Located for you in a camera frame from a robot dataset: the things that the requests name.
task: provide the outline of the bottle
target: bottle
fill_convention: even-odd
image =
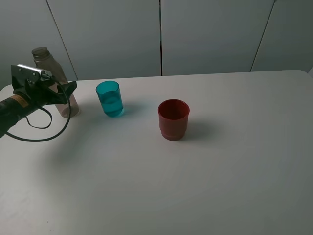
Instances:
[[[61,84],[68,83],[67,78],[63,72],[61,65],[53,58],[46,47],[39,47],[31,51],[34,57],[35,64],[38,68],[43,70],[48,70],[54,75],[57,81]],[[53,91],[57,92],[57,84],[49,87]],[[79,106],[76,102],[74,95],[72,94],[69,98],[71,106],[71,117],[74,117],[79,114]],[[67,118],[69,115],[68,104],[56,104],[56,108],[62,117]]]

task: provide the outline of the blue plastic cup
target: blue plastic cup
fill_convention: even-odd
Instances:
[[[123,103],[117,82],[102,82],[96,87],[96,92],[106,115],[116,117],[122,113]]]

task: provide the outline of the black cable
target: black cable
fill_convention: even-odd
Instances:
[[[67,94],[66,94],[64,88],[62,87],[62,85],[61,85],[58,81],[56,81],[56,80],[54,80],[54,81],[61,87],[61,90],[62,90],[62,92],[64,93],[64,95],[65,95],[65,97],[66,97],[66,100],[67,100],[67,103],[68,103],[68,108],[69,108],[68,118],[67,118],[67,121],[66,121],[64,127],[62,128],[62,130],[61,130],[58,134],[56,134],[56,135],[54,135],[54,136],[52,136],[52,137],[49,137],[49,138],[46,138],[46,139],[38,139],[38,140],[25,139],[25,138],[21,138],[21,137],[12,135],[12,134],[9,133],[9,132],[5,132],[8,136],[10,136],[10,137],[12,137],[12,138],[14,138],[14,139],[16,139],[16,140],[25,141],[25,142],[45,142],[45,141],[50,141],[50,140],[52,140],[52,139],[54,139],[54,138],[57,138],[59,135],[61,135],[61,134],[65,131],[65,129],[67,128],[67,125],[68,125],[68,123],[69,123],[70,115],[71,115],[70,101],[69,101],[69,97],[67,96]]]
[[[51,124],[52,124],[52,115],[51,115],[51,113],[50,113],[47,109],[44,109],[43,107],[40,107],[39,105],[37,105],[37,108],[40,109],[40,110],[42,110],[42,111],[44,111],[46,114],[49,115],[49,117],[50,117],[50,123],[49,123],[49,125],[48,125],[48,126],[45,126],[45,127],[33,126],[32,124],[30,124],[28,117],[25,116],[28,125],[30,125],[31,127],[37,128],[37,129],[47,129],[47,128],[49,128],[49,127],[51,126]]]

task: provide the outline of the bottle cap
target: bottle cap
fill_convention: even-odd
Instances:
[[[35,48],[31,51],[31,53],[35,59],[45,59],[50,55],[50,52],[46,47]]]

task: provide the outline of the cup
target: cup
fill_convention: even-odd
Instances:
[[[179,141],[187,130],[189,106],[179,99],[169,99],[158,107],[161,133],[169,141]]]
[[[117,82],[102,82],[96,87],[96,92],[106,115],[116,117],[122,113],[123,103]]]

